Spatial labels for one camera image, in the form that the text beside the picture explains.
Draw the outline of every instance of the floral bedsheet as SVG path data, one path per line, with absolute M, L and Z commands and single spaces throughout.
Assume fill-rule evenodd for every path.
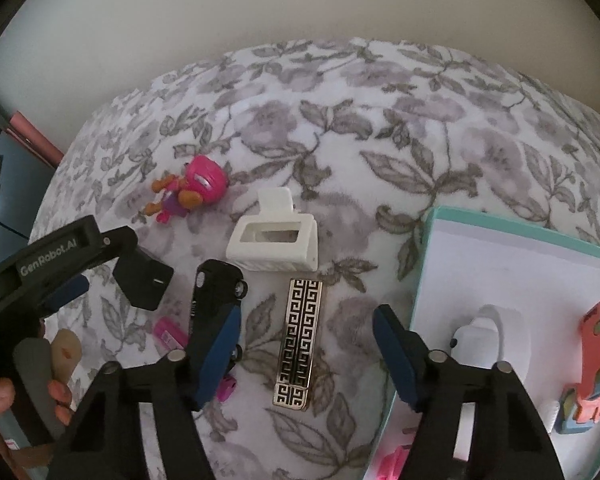
M 229 174 L 224 199 L 168 225 L 142 215 L 151 181 L 200 153 Z M 47 320 L 49 337 L 68 327 L 82 341 L 75 399 L 105 361 L 159 357 L 152 324 L 186 326 L 196 267 L 223 257 L 263 186 L 289 186 L 318 221 L 326 293 L 312 400 L 305 412 L 272 405 L 288 276 L 246 273 L 238 388 L 196 423 L 219 479 L 357 479 L 392 396 L 370 316 L 379 303 L 408 316 L 427 211 L 483 210 L 600 245 L 600 116 L 457 50 L 361 39 L 238 50 L 113 99 L 63 159 L 32 238 L 93 214 L 101 230 L 131 225 L 175 274 L 147 313 L 102 265 L 87 272 L 90 291 Z M 150 472 L 162 479 L 151 409 L 142 414 Z

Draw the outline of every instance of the toy dog figurine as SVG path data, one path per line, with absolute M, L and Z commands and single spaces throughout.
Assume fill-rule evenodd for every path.
M 164 194 L 160 202 L 149 203 L 144 214 L 152 216 L 161 224 L 166 224 L 172 215 L 185 217 L 192 209 L 202 203 L 217 202 L 226 192 L 227 177 L 214 161 L 204 155 L 197 155 L 187 165 L 184 177 L 168 174 L 160 180 L 154 180 L 151 189 L 154 193 Z

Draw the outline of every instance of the black toy car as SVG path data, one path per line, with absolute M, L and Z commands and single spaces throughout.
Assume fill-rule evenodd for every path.
M 212 317 L 221 305 L 227 303 L 240 305 L 247 290 L 247 283 L 238 267 L 219 260 L 203 262 L 196 271 L 189 334 L 192 333 L 194 318 Z

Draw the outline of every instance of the metal screw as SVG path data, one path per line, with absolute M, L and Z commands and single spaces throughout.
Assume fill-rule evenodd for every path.
M 186 356 L 187 353 L 178 348 L 177 350 L 171 350 L 171 352 L 167 354 L 167 359 L 172 363 L 177 363 L 178 361 L 182 361 Z
M 102 373 L 110 375 L 113 372 L 117 371 L 120 368 L 120 363 L 117 361 L 109 361 L 108 363 L 104 363 L 102 367 Z
M 513 371 L 511 364 L 507 363 L 506 361 L 498 361 L 496 363 L 496 368 L 503 374 L 510 374 Z
M 435 363 L 443 363 L 446 361 L 447 357 L 448 355 L 446 355 L 446 352 L 443 352 L 442 350 L 432 350 L 429 352 L 429 359 Z

